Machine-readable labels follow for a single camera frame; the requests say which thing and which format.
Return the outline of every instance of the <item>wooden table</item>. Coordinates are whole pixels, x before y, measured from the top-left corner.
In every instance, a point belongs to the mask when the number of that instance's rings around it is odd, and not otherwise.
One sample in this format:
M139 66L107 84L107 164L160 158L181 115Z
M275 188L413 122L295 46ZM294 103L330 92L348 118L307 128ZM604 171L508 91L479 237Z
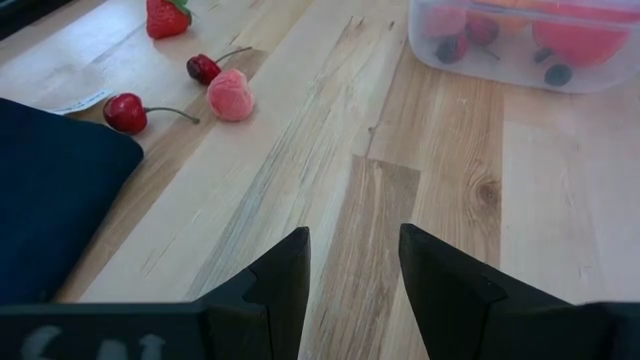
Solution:
M568 96L432 70L407 0L190 6L190 31L162 41L143 1L80 0L0 43L0 96L54 108L107 88L202 119L151 116L61 301L194 299L307 225L300 357L422 359L402 222L572 302L640 300L639 78ZM223 123L185 63L244 46L225 67L257 109Z

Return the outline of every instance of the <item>plastic container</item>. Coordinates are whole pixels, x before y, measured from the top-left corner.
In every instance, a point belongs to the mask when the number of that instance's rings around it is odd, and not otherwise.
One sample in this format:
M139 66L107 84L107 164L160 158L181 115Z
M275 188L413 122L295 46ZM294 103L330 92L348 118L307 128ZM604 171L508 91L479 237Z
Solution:
M640 0L411 0L409 42L434 68L595 92L640 69Z

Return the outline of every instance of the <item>dark blue cloth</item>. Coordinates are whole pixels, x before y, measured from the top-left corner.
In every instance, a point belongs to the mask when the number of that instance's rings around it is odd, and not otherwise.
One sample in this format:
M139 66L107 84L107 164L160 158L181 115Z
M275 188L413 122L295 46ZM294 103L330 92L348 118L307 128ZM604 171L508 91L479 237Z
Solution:
M106 126L0 99L0 304L55 295L142 157Z

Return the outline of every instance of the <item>fruit in container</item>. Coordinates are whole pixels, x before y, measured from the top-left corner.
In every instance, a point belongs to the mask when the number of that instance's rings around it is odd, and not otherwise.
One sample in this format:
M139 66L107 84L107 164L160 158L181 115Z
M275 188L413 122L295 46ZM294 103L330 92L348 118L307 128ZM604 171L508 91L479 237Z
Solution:
M443 64L454 64L467 54L469 40L464 34L452 35L444 38L438 45L436 57Z
M467 10L449 5L430 5L424 9L423 34L437 38L456 35L464 30Z
M473 0L477 4L495 5L501 8L532 9L534 0ZM481 15L494 20L506 33L516 33L531 23L531 19L519 15L501 15L489 12L469 11L469 15Z
M550 58L553 55L553 50L549 48L542 48L533 54L533 62L540 64Z
M469 14L465 34L472 44L488 46L498 38L500 25L486 16Z
M544 82L551 86L564 86L569 83L573 73L565 64L556 64L544 74Z
M599 21L612 25L632 24L640 21L640 8L612 10L565 3L545 3L540 9L559 17ZM588 67L604 63L615 55L629 40L631 30L620 27L598 27L591 24L575 24L549 20L537 20L533 24L533 37L541 48L550 49L554 55L575 67Z

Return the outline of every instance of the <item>red cherry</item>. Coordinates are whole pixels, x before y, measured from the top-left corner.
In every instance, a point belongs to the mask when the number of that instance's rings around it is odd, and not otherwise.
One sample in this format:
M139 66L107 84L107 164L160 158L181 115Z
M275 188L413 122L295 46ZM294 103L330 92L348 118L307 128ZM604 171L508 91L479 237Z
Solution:
M107 124L114 130L136 135L147 127L147 113L155 110L173 111L189 118L194 124L200 122L199 119L175 109L164 107L145 108L142 106L142 100L132 93L118 94L109 98L102 108L102 114Z
M187 72L192 79L196 80L200 84L209 85L211 84L211 81L213 81L213 79L222 72L222 69L220 69L217 62L220 62L231 55L251 49L252 47L247 47L232 51L216 61L209 59L209 57L204 54L196 55L187 61Z
M500 25L488 17L470 14L465 26L465 33L473 44L488 46L498 38Z

